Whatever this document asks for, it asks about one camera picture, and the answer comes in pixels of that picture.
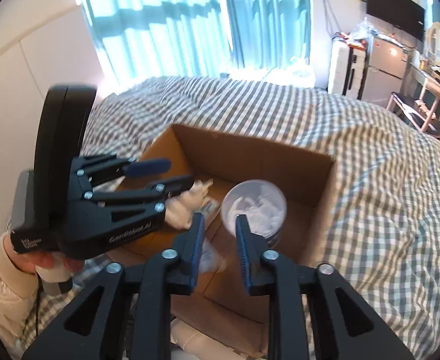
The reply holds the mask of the person's left hand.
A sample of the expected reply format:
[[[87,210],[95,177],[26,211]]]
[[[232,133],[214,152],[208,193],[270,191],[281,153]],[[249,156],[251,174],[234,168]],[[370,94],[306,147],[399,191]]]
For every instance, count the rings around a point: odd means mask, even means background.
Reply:
[[[31,253],[18,254],[13,249],[9,235],[4,236],[3,247],[13,265],[18,270],[27,274],[34,274],[37,267],[42,267],[48,270],[51,270],[55,267],[55,260],[53,255],[49,252],[39,250]],[[84,266],[83,260],[63,258],[61,261],[65,269],[70,272],[79,272]]]

